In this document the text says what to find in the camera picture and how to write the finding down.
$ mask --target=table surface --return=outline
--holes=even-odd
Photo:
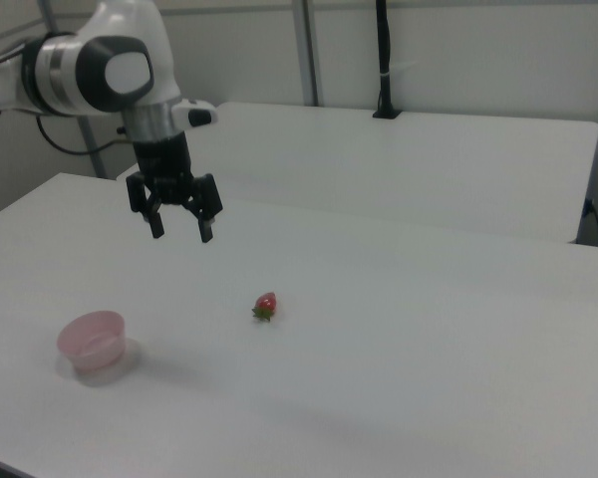
[[[598,477],[598,249],[125,186],[0,213],[0,462],[40,478]],[[250,317],[274,290],[271,324]],[[77,376],[71,319],[127,319]]]
[[[569,242],[598,124],[227,103],[188,133],[222,195]]]

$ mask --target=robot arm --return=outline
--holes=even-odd
[[[197,218],[202,241],[212,238],[221,200],[212,175],[192,176],[184,132],[216,122],[216,111],[181,97],[152,0],[102,0],[76,34],[29,39],[0,55],[4,110],[61,117],[121,113],[140,167],[127,178],[132,211],[158,238],[159,207],[182,205]]]

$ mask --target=white wall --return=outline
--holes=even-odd
[[[228,101],[303,105],[290,0],[157,0],[168,31],[182,93],[215,105]],[[53,0],[61,30],[76,31],[97,0]],[[90,119],[98,143],[122,121]],[[194,145],[191,147],[194,156]],[[130,146],[102,153],[109,177],[135,161]]]
[[[3,35],[13,30],[19,31]],[[36,2],[0,0],[0,50],[18,38],[44,31]],[[84,147],[74,120],[48,119],[45,125],[61,144]],[[0,116],[0,210],[61,171],[93,174],[87,158],[66,156],[51,148],[40,137],[33,117],[13,112]]]
[[[374,10],[337,3],[315,0],[325,106],[375,108]],[[389,20],[393,64],[416,62],[393,77],[398,107],[598,122],[598,4],[391,8]],[[589,192],[598,208],[598,155]]]

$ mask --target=red strawberry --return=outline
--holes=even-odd
[[[277,308],[277,296],[274,292],[268,292],[257,299],[255,307],[252,309],[254,317],[261,321],[270,322],[270,318],[275,315]]]

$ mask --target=plastic cup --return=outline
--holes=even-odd
[[[124,318],[112,311],[78,317],[62,329],[57,345],[77,371],[93,371],[110,365],[125,351]]]

